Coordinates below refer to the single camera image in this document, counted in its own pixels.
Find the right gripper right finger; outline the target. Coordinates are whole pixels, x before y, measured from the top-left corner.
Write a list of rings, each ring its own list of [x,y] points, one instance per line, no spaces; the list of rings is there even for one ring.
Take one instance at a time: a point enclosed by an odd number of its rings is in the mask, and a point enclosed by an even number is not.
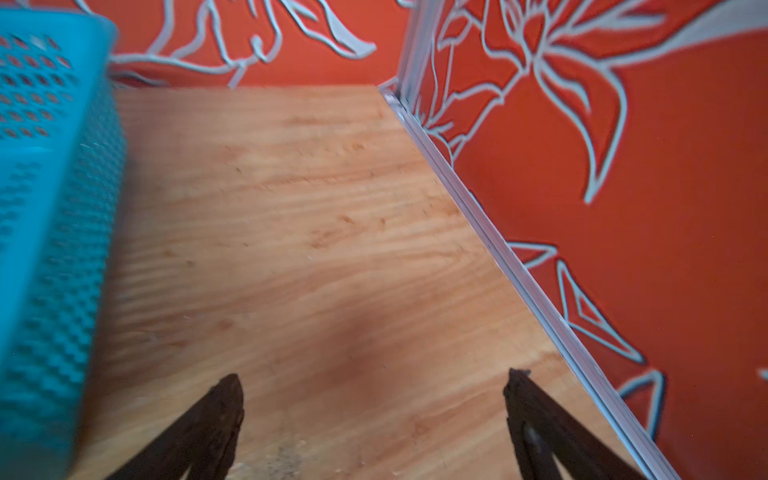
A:
[[[562,464],[573,479],[641,479],[643,475],[529,378],[511,369],[503,389],[507,426],[521,477],[560,479]]]

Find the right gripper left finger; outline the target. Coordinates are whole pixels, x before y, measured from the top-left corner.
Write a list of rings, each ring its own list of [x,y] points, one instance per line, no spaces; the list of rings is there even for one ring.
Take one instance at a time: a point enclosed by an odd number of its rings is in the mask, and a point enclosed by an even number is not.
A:
[[[244,420],[239,376],[229,374],[109,477],[224,479],[232,467]]]

